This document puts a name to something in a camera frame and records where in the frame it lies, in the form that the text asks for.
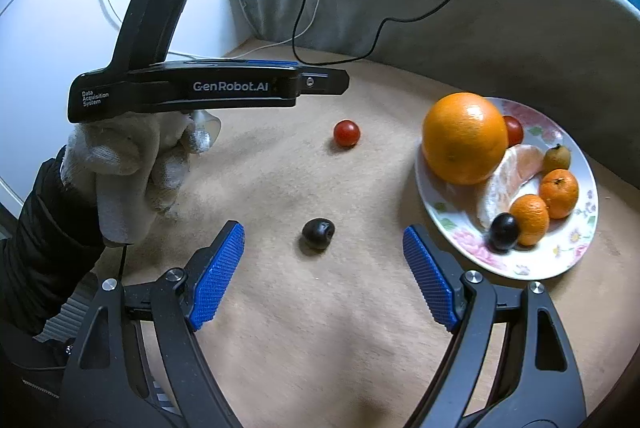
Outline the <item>black jacket sleeve forearm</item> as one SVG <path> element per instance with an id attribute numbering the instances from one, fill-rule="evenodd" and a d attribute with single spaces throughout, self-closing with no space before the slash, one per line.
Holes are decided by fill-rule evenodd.
<path id="1" fill-rule="evenodd" d="M 62 180 L 65 153 L 41 165 L 14 236 L 1 242 L 1 325 L 29 344 L 105 248 L 96 205 Z"/>

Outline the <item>white gloved hand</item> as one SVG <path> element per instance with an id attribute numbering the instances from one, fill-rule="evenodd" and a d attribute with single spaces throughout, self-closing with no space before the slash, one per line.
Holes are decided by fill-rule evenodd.
<path id="1" fill-rule="evenodd" d="M 96 205 L 108 245 L 142 241 L 174 205 L 193 156 L 209 151 L 221 120 L 206 111 L 126 113 L 74 127 L 62 182 Z"/>

